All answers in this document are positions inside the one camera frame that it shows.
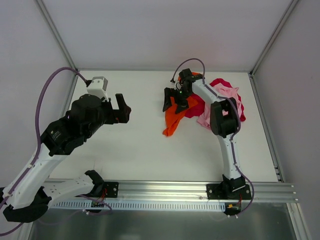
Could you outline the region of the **orange t shirt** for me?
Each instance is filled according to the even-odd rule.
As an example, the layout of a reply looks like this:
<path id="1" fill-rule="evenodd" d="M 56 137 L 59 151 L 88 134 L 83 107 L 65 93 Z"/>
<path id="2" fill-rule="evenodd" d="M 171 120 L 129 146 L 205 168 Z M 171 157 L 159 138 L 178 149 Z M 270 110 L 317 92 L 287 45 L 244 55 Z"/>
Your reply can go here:
<path id="1" fill-rule="evenodd" d="M 166 128 L 163 130 L 162 134 L 166 137 L 171 137 L 174 134 L 174 132 L 176 131 L 176 129 L 178 128 L 180 121 L 183 118 L 186 118 L 185 114 L 186 114 L 187 110 L 185 110 L 179 114 L 175 114 L 175 110 L 177 108 L 177 105 L 173 102 L 173 100 L 174 99 L 171 98 L 172 106 L 169 109 L 167 109 L 166 111 L 163 111 Z M 191 98 L 191 96 L 189 96 L 187 100 L 189 103 L 189 108 L 192 108 L 197 104 L 197 101 L 194 100 L 193 98 Z"/>

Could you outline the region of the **magenta t shirt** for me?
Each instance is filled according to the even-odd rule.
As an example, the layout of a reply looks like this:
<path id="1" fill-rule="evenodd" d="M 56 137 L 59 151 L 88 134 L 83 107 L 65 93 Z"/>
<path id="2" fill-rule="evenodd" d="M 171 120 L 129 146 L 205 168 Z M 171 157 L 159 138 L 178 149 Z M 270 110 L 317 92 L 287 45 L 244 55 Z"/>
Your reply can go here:
<path id="1" fill-rule="evenodd" d="M 213 80 L 210 85 L 221 95 L 234 98 L 236 100 L 236 107 L 240 117 L 240 121 L 244 122 L 246 120 L 246 116 L 244 114 L 244 105 L 242 103 L 242 98 L 238 94 L 238 87 L 232 87 L 232 85 L 225 81 L 222 78 L 216 78 Z M 191 98 L 197 101 L 197 104 L 191 108 L 189 108 L 186 113 L 185 117 L 191 119 L 193 117 L 198 117 L 197 122 L 209 129 L 210 128 L 210 107 L 205 104 L 203 99 L 196 94 L 192 94 Z"/>

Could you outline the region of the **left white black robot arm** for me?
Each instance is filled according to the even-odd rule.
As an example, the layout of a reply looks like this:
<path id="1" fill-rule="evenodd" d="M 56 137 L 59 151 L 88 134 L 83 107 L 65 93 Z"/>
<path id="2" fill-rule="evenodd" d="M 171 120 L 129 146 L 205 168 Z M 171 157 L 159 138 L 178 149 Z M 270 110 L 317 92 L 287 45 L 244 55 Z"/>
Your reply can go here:
<path id="1" fill-rule="evenodd" d="M 3 215 L 8 222 L 31 223 L 66 199 L 80 195 L 97 197 L 102 193 L 105 182 L 95 170 L 87 170 L 81 177 L 51 188 L 45 188 L 44 182 L 100 127 L 128 123 L 131 108 L 121 93 L 115 97 L 117 109 L 113 109 L 110 99 L 84 94 L 71 104 L 64 117 L 48 125 L 40 136 L 35 155 L 16 180 L 2 189 L 1 197 L 7 205 Z"/>

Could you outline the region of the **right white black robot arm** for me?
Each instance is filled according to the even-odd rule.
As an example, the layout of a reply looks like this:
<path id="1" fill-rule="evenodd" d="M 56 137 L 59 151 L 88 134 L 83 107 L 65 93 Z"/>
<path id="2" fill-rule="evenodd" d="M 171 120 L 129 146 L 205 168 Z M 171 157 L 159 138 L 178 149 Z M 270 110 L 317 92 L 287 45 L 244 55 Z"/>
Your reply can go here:
<path id="1" fill-rule="evenodd" d="M 205 80 L 202 73 L 193 74 L 187 68 L 179 73 L 176 87 L 164 89 L 162 111 L 165 116 L 180 117 L 192 107 L 192 95 L 199 96 L 209 107 L 209 126 L 217 136 L 223 160 L 222 182 L 208 196 L 216 195 L 220 199 L 232 199 L 243 195 L 246 179 L 238 162 L 236 134 L 241 129 L 236 100 L 218 93 Z"/>

